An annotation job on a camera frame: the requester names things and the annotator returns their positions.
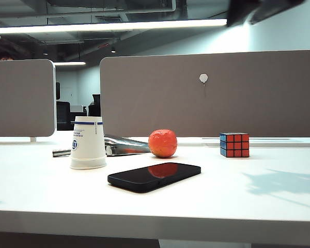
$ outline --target smartphone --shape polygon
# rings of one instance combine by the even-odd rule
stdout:
[[[146,193],[200,173],[199,166],[162,163],[111,174],[108,182],[119,188]]]

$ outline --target apple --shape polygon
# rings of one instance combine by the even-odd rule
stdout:
[[[168,158],[176,152],[176,134],[169,129],[155,130],[148,138],[148,146],[151,153],[155,156],[159,158]]]

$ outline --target gray desk divider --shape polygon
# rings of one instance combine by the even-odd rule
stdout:
[[[310,50],[109,57],[100,77],[107,134],[310,136]]]
[[[0,136],[50,136],[56,126],[55,110],[51,61],[0,61]]]

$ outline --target rubik's cube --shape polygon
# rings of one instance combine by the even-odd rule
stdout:
[[[221,155],[227,158],[249,157],[249,134],[220,133]]]

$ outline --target tomato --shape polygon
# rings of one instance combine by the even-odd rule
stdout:
[[[148,146],[151,153],[155,156],[159,158],[168,158],[176,152],[176,134],[169,129],[155,130],[148,138]]]

